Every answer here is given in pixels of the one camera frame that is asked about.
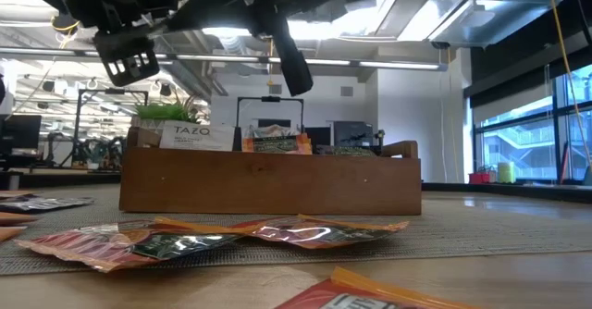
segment red container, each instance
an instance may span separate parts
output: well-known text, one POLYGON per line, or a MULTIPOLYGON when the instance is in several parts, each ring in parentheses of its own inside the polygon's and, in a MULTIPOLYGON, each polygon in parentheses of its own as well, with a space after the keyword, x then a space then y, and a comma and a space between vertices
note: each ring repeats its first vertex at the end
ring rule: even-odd
POLYGON ((469 174, 469 184, 486 184, 489 183, 488 173, 469 174))

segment wooden box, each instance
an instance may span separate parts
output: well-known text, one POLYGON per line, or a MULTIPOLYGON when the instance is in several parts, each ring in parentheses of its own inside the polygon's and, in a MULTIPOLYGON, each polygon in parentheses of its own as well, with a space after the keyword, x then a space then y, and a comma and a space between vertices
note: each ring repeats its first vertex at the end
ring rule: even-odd
MULTIPOLYGON (((130 137, 129 142, 146 146, 157 139, 130 137)), ((385 156, 392 155, 403 158, 130 147, 119 208, 154 213, 419 215, 417 143, 386 146, 385 156)))

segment table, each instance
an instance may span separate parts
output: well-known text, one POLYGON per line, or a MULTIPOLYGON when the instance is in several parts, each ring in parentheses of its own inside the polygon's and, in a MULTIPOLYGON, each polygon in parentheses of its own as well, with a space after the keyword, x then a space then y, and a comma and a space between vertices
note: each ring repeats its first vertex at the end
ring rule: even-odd
MULTIPOLYGON (((468 193, 425 199, 592 220, 592 205, 468 193)), ((221 266, 0 278, 4 308, 273 308, 328 278, 336 264, 221 266)), ((484 307, 592 307, 592 253, 344 263, 379 281, 484 307)))

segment orange tea packet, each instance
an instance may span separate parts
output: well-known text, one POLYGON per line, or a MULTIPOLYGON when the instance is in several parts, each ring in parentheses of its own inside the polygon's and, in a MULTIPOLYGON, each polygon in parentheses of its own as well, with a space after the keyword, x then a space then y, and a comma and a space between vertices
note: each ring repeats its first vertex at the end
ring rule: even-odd
POLYGON ((22 197, 22 196, 32 196, 33 194, 34 194, 34 192, 30 192, 30 191, 19 191, 19 190, 0 191, 0 199, 22 197))
POLYGON ((186 228, 165 221, 137 220, 85 227, 15 242, 37 253, 78 261, 101 272, 155 264, 213 249, 241 235, 186 228))
POLYGON ((417 291, 373 281, 337 267, 331 279, 314 285, 276 309, 469 309, 417 291))
POLYGON ((31 222, 38 219, 39 218, 35 216, 0 212, 0 226, 16 225, 19 223, 31 222))
POLYGON ((15 237, 24 229, 26 229, 26 227, 0 227, 0 241, 15 237))
POLYGON ((233 228, 241 228, 242 234, 266 241, 284 241, 307 249, 324 249, 382 239, 408 225, 409 222, 366 225, 298 215, 246 222, 233 228))

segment table mat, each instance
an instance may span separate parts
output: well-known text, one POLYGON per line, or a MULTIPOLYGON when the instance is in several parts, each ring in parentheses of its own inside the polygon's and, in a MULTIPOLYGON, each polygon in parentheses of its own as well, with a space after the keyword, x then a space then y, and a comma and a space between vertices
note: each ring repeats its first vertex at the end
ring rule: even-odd
MULTIPOLYGON (((43 213, 19 239, 34 239, 68 229, 125 220, 167 216, 179 220, 229 226, 266 218, 257 215, 132 214, 120 212, 118 186, 80 187, 44 192, 50 197, 95 198, 93 205, 43 213)), ((508 253, 566 253, 592 250, 592 223, 524 214, 492 212, 438 200, 424 200, 421 216, 327 216, 343 221, 411 225, 391 237, 349 247, 307 250, 284 243, 245 238, 212 251, 192 254, 146 268, 295 264, 378 259, 434 258, 508 253)), ((0 243, 0 275, 90 270, 82 263, 65 262, 0 243)))

